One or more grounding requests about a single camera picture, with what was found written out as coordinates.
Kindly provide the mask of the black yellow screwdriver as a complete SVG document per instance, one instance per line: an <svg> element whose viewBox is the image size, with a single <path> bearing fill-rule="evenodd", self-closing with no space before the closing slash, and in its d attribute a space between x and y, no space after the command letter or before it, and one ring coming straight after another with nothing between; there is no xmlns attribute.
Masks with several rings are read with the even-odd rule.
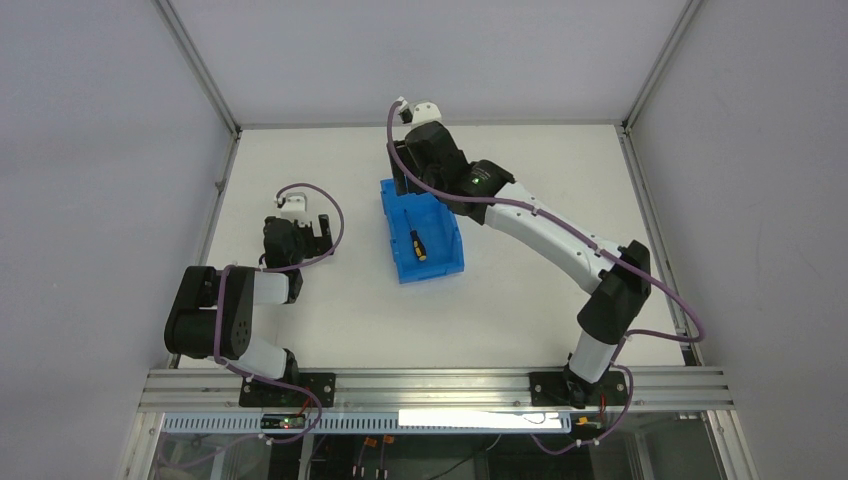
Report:
<svg viewBox="0 0 848 480"><path fill-rule="evenodd" d="M413 251L416 259L419 262L424 262L427 259L427 250L426 247L417 231L415 226L413 225L411 216L407 210L404 211L404 217L407 221L409 227L409 235L412 242Z"/></svg>

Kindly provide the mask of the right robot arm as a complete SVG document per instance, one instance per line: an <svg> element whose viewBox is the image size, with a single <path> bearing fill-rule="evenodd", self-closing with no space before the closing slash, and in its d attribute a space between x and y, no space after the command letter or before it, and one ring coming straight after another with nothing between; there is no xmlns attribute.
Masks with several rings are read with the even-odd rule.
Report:
<svg viewBox="0 0 848 480"><path fill-rule="evenodd" d="M584 407L651 294L648 248L636 240L610 243L568 225L506 169L490 160L467 160L438 121L412 128L401 140L389 138L387 152L395 175L451 212L520 241L588 294L562 380L568 403Z"/></svg>

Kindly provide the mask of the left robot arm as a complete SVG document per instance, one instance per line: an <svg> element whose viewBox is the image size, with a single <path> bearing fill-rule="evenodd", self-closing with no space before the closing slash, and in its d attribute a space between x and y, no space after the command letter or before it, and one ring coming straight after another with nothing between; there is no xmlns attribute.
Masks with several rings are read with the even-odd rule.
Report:
<svg viewBox="0 0 848 480"><path fill-rule="evenodd" d="M317 221L315 231L310 221L267 217L262 230L264 270L187 267L164 328L168 352L299 385L295 354L253 333L254 308L295 303L303 286L300 266L331 254L329 216L320 214Z"/></svg>

